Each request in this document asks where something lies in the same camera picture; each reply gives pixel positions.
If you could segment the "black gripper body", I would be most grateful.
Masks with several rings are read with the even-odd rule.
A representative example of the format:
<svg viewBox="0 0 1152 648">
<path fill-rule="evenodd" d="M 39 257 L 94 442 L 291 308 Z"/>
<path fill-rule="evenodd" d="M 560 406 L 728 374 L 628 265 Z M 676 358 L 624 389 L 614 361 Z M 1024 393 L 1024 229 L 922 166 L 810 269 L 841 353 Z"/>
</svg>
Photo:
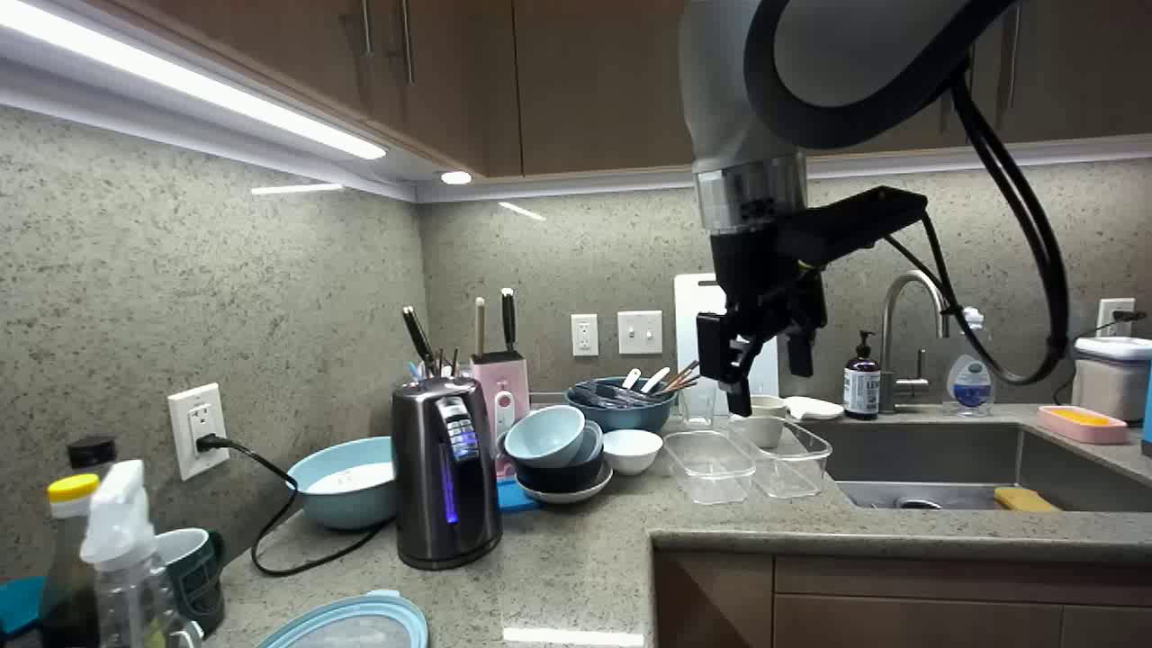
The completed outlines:
<svg viewBox="0 0 1152 648">
<path fill-rule="evenodd" d="M 724 287 L 724 309 L 708 322 L 716 339 L 812 339 L 825 327 L 826 243 L 812 229 L 712 233 L 708 249 Z"/>
</svg>

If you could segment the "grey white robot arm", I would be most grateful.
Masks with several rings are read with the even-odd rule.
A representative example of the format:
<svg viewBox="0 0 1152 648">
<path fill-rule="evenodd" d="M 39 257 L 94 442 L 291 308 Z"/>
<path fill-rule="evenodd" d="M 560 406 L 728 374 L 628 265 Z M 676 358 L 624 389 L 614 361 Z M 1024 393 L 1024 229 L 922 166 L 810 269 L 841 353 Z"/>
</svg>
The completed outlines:
<svg viewBox="0 0 1152 648">
<path fill-rule="evenodd" d="M 724 309 L 700 314 L 699 369 L 730 415 L 751 410 L 750 369 L 786 335 L 812 374 L 826 325 L 822 269 L 924 217 L 873 189 L 810 211 L 806 153 L 873 140 L 931 106 L 1012 0 L 686 0 L 679 110 Z"/>
</svg>

